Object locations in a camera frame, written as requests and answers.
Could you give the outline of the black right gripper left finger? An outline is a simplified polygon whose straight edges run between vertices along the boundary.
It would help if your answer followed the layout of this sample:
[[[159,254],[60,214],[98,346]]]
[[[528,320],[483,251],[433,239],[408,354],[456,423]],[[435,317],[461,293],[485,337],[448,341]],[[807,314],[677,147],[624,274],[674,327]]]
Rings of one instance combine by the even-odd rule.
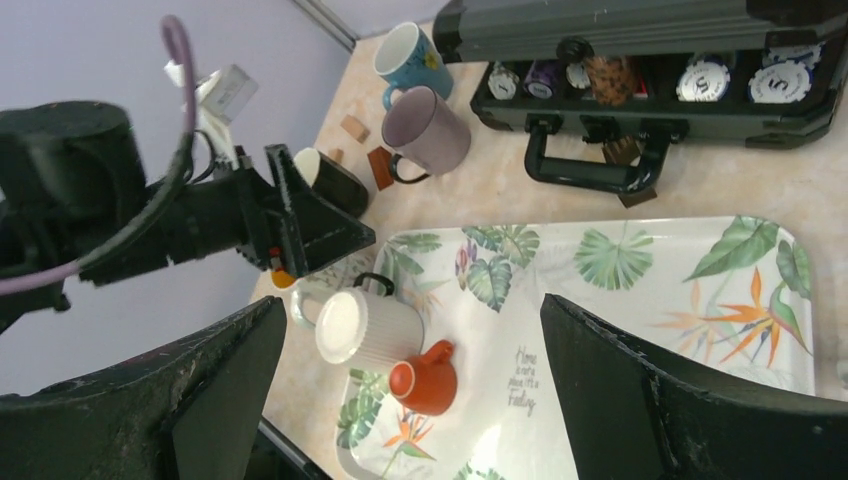
[[[240,479],[281,355],[267,296],[109,368],[1,399],[5,479]]]

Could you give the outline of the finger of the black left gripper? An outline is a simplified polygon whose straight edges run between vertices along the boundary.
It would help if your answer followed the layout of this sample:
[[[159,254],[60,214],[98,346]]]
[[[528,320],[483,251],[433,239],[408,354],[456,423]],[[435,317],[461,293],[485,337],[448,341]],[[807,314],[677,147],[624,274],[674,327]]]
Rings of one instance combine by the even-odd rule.
[[[297,153],[284,144],[268,145],[264,151],[274,181],[271,271],[304,277],[375,243],[375,232],[362,216],[352,217],[312,190],[293,163]]]

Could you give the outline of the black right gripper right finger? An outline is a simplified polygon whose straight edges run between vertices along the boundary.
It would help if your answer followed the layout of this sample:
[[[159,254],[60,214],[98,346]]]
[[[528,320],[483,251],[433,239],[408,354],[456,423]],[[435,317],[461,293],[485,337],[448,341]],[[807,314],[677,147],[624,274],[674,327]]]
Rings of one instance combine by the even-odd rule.
[[[558,295],[541,327],[582,479],[843,479],[845,403],[765,386]]]

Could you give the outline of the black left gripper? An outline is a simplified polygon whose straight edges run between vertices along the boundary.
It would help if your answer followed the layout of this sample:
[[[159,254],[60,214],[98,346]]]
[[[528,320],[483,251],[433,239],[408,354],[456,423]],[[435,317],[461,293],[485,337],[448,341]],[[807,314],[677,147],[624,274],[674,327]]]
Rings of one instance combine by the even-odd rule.
[[[1,325],[67,311],[64,283],[105,286],[226,251],[266,270],[272,188],[252,168],[193,179],[187,113],[163,178],[149,182],[127,112],[64,101],[1,115]]]

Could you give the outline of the black glossy mug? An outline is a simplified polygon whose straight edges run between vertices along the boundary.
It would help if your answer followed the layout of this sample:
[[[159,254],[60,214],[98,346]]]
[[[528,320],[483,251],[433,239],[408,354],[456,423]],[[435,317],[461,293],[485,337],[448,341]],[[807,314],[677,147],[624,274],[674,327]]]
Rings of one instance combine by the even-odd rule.
[[[293,163],[312,190],[329,203],[355,218],[366,212],[367,188],[327,155],[315,148],[304,148],[293,157]]]

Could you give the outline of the white ribbed mug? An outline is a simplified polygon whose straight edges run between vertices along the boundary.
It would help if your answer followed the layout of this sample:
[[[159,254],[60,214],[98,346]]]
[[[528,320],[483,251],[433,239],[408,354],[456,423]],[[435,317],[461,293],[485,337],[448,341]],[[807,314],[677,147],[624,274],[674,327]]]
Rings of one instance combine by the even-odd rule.
[[[373,272],[329,296],[318,315],[315,342],[329,364],[386,374],[421,352],[424,322],[394,296],[395,283]]]

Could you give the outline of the lilac purple mug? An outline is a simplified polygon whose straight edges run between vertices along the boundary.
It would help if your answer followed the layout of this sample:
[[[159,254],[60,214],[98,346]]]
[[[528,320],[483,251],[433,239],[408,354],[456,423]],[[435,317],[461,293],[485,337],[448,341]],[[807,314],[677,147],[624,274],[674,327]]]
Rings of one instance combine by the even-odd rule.
[[[383,119],[381,136],[394,150],[388,164],[391,178],[406,185],[456,170],[471,147],[468,125],[427,86],[413,87],[398,97]],[[402,159],[423,173],[413,179],[402,178],[398,172]]]

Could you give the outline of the small orange cup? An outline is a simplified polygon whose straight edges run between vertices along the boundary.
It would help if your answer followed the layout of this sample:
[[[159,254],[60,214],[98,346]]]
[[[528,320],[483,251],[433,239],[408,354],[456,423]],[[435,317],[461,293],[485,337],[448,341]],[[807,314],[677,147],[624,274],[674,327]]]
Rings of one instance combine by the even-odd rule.
[[[440,340],[425,353],[396,363],[388,375],[392,396],[403,407],[423,415],[445,413],[458,391],[454,349],[452,342]]]

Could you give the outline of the light blue dotted mug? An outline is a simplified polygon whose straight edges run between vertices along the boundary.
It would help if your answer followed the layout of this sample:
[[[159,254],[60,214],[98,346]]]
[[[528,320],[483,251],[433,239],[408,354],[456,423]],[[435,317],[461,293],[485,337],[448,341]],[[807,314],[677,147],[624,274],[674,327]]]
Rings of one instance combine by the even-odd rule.
[[[441,55],[414,22],[401,23],[388,32],[374,55],[373,68],[388,84],[382,96],[386,110],[392,106],[395,91],[426,86],[444,100],[453,91],[454,80]]]

